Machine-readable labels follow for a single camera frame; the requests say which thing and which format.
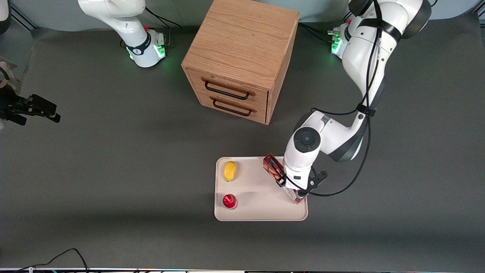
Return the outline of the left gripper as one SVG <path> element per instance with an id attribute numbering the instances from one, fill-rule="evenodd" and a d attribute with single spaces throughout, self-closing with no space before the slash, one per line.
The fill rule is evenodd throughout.
<path id="1" fill-rule="evenodd" d="M 303 190 L 308 189 L 308 179 L 310 177 L 310 171 L 312 163 L 305 164 L 290 164 L 284 163 L 285 175 L 280 176 L 280 179 L 276 180 L 277 185 L 282 188 L 283 184 L 288 189 Z"/>

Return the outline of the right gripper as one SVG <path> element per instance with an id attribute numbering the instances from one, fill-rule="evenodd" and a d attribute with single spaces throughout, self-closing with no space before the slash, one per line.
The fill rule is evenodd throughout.
<path id="1" fill-rule="evenodd" d="M 39 110 L 44 114 L 47 114 L 47 119 L 59 123 L 61 116 L 56 113 L 57 105 L 40 97 L 39 95 L 32 94 L 31 101 L 27 98 L 22 98 L 17 95 L 5 96 L 1 95 L 0 99 L 0 112 L 1 116 L 8 116 L 13 114 L 27 114 L 30 115 L 33 109 Z"/>

